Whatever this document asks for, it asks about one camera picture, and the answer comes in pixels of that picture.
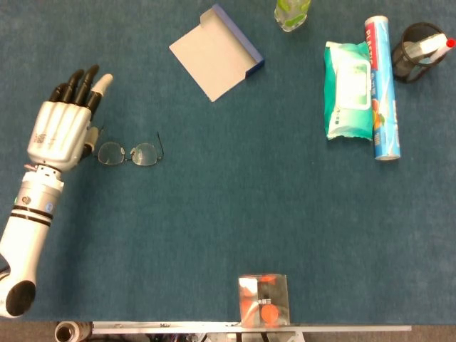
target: wet wipes package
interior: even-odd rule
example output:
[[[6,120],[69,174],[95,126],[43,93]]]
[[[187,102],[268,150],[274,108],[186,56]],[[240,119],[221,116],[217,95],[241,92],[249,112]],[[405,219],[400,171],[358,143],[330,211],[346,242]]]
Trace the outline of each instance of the wet wipes package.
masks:
[[[371,64],[366,42],[326,42],[325,131],[339,136],[372,140]]]

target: white robotic arm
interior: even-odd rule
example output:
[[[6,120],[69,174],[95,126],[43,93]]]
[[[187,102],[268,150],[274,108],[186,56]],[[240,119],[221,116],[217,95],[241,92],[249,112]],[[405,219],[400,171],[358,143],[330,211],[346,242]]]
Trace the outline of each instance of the white robotic arm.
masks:
[[[61,173],[75,167],[95,148],[98,130],[93,115],[113,77],[104,75],[90,90],[98,66],[76,71],[60,84],[38,112],[28,144],[34,166],[22,179],[11,215],[0,241],[0,316],[19,317],[32,305],[36,267],[63,191]]]

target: glasses lens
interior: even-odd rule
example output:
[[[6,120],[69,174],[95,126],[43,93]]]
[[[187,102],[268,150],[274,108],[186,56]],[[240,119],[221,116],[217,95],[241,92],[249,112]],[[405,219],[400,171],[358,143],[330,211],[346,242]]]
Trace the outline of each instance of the glasses lens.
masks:
[[[131,160],[136,165],[151,166],[157,163],[157,151],[151,144],[139,144],[131,153]]]
[[[98,151],[98,160],[105,165],[118,165],[123,162],[125,152],[116,142],[107,142],[101,145]]]

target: teal table surface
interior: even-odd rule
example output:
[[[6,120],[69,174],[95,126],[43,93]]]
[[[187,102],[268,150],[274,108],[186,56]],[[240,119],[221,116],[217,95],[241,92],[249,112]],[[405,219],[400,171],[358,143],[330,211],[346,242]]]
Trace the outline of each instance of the teal table surface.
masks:
[[[25,319],[237,321],[238,276],[274,272],[294,323],[456,323],[456,53],[395,84],[399,161],[323,127],[326,41],[378,14],[393,46],[419,21],[456,34],[453,1],[314,0],[293,33],[273,0],[219,3],[266,63],[211,103],[168,46],[213,1],[0,1],[2,225],[38,109],[77,68],[114,75],[98,145],[165,148],[64,175]]]

